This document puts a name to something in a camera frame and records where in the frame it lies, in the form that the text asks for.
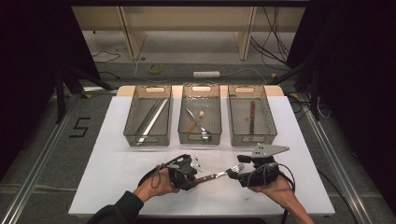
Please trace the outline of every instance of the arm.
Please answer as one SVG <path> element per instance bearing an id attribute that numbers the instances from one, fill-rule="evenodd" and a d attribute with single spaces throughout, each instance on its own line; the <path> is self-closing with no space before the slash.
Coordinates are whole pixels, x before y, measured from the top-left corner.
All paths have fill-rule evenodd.
<path id="1" fill-rule="evenodd" d="M 154 196 L 162 196 L 167 193 L 178 193 L 180 189 L 175 188 L 169 179 L 167 168 L 155 173 L 134 193 L 125 191 L 124 195 L 114 204 L 103 207 L 88 223 L 130 223 L 139 214 L 144 203 Z"/>
<path id="2" fill-rule="evenodd" d="M 294 192 L 291 190 L 289 182 L 284 177 L 279 176 L 275 182 L 267 186 L 251 187 L 250 189 L 267 195 L 282 208 L 288 210 L 296 223 L 314 223 L 312 218 L 306 213 L 303 205 L 298 201 Z"/>

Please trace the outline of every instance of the white tabletop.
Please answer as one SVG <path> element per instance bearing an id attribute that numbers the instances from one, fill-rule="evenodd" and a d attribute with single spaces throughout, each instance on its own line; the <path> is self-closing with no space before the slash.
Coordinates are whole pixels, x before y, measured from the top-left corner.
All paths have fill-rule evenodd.
<path id="1" fill-rule="evenodd" d="M 296 196 L 310 215 L 332 215 L 334 210 L 319 178 L 301 130 L 287 97 L 270 96 L 277 129 L 272 145 L 287 146 L 289 151 L 275 155 L 288 166 L 296 180 Z M 140 178 L 156 164 L 181 154 L 198 155 L 204 171 L 201 177 L 224 171 L 238 163 L 237 155 L 250 155 L 252 147 L 232 147 L 226 98 L 221 97 L 222 135 L 218 146 L 181 145 L 177 124 L 181 99 L 175 98 L 169 147 L 130 147 L 123 135 L 132 97 L 113 97 L 93 148 L 85 173 L 78 186 L 69 214 L 91 216 L 114 204 L 125 190 L 133 191 Z M 252 164 L 245 164 L 245 170 Z M 280 169 L 290 176 L 283 167 Z M 280 215 L 283 209 L 263 194 L 242 188 L 227 175 L 178 194 L 154 197 L 145 203 L 141 217 L 265 217 Z"/>

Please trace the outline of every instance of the person's hand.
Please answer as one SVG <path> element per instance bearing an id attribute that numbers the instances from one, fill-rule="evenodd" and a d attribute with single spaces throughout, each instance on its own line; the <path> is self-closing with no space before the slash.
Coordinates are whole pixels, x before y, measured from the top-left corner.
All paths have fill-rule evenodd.
<path id="1" fill-rule="evenodd" d="M 276 181 L 267 186 L 256 186 L 249 189 L 267 195 L 282 208 L 287 208 L 290 202 L 297 200 L 289 182 L 281 175 L 277 177 Z"/>
<path id="2" fill-rule="evenodd" d="M 145 180 L 145 182 L 134 191 L 134 194 L 145 203 L 154 196 L 162 196 L 167 193 L 178 193 L 179 191 L 180 189 L 173 186 L 169 179 L 168 168 L 163 168 Z"/>

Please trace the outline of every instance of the black sleeve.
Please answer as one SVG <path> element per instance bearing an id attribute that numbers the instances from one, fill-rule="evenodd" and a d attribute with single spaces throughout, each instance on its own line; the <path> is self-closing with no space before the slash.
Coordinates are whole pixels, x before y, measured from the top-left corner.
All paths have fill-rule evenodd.
<path id="1" fill-rule="evenodd" d="M 88 224 L 131 223 L 143 207 L 143 202 L 130 191 L 125 191 L 114 204 L 103 207 L 88 221 Z"/>

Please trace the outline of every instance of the gray floor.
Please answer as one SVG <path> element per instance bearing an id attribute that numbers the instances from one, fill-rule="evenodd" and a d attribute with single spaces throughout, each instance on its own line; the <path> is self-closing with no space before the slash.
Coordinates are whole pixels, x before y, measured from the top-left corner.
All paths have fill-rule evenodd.
<path id="1" fill-rule="evenodd" d="M 264 40 L 265 34 L 255 35 L 257 40 Z M 181 84 L 185 81 L 191 81 L 193 71 L 216 70 L 220 71 L 221 74 L 230 74 L 248 68 L 248 70 L 243 70 L 228 77 L 200 80 L 203 82 L 240 84 L 263 82 L 262 78 L 251 68 L 258 71 L 267 80 L 271 80 L 271 74 L 273 73 L 279 76 L 285 73 L 285 71 L 266 67 L 262 62 L 261 55 L 255 52 L 254 49 L 249 50 L 246 61 L 240 61 L 233 34 L 229 33 L 150 33 L 137 61 L 137 73 L 135 72 L 136 63 L 129 59 L 120 33 L 97 32 L 94 35 L 92 32 L 86 32 L 85 36 L 92 55 L 100 51 L 118 53 L 120 55 L 119 58 L 108 63 L 105 62 L 113 59 L 114 55 L 105 56 L 105 54 L 102 54 L 100 57 L 94 57 L 100 72 L 111 72 L 120 77 L 120 79 L 117 79 L 109 73 L 101 73 L 103 81 L 112 86 L 161 83 L 159 81 Z M 293 34 L 284 34 L 282 36 L 284 36 L 282 39 L 285 44 L 289 46 L 292 42 Z M 275 42 L 271 41 L 268 48 L 276 52 Z M 274 60 L 267 59 L 266 62 L 278 68 L 286 68 Z M 147 67 L 152 63 L 161 63 L 164 67 L 163 72 L 156 77 L 147 72 Z M 282 83 L 281 87 L 285 92 L 291 91 L 294 81 L 295 78 L 292 78 Z M 82 81 L 82 84 L 86 87 L 94 86 L 87 81 Z M 96 91 L 92 95 L 88 95 L 88 97 L 78 99 L 65 124 L 64 131 L 60 135 L 59 141 L 50 154 L 49 160 L 37 181 L 33 193 L 21 212 L 18 223 L 85 222 L 84 219 L 69 216 L 67 212 L 91 156 L 97 134 L 100 131 L 106 110 L 113 96 L 114 93 Z M 292 106 L 295 110 L 299 109 L 297 104 L 292 104 Z M 52 98 L 49 100 L 45 113 L 27 142 L 26 148 L 20 152 L 6 176 L 1 180 L 0 214 L 6 213 L 20 186 L 29 175 L 35 165 L 35 161 L 45 147 L 52 130 L 55 128 L 56 110 L 56 100 Z M 89 129 L 85 137 L 71 138 L 70 135 L 82 134 L 82 130 L 74 129 L 78 118 L 90 118 L 80 122 L 80 126 L 85 126 Z M 332 166 L 313 131 L 307 114 L 304 114 L 304 111 L 296 113 L 296 118 L 299 120 L 305 142 L 317 168 L 329 177 L 337 188 L 340 188 L 340 183 L 338 183 L 334 175 Z M 373 223 L 396 223 L 395 216 L 391 213 L 375 185 L 365 173 L 359 160 L 352 155 L 347 140 L 335 118 L 322 118 L 320 124 L 331 140 L 334 150 L 354 188 L 359 193 Z M 314 217 L 315 222 L 353 223 L 352 215 L 341 197 L 326 179 L 322 178 L 322 181 L 336 213 L 331 217 Z M 206 220 L 205 222 L 212 223 L 212 221 L 213 223 L 262 223 L 257 219 L 237 219 L 234 221 L 223 219 Z M 280 223 L 280 217 L 267 217 L 265 221 L 267 223 Z M 152 220 L 140 221 L 140 223 L 146 222 L 152 223 Z M 160 222 L 181 223 L 181 221 L 172 219 L 161 220 Z"/>

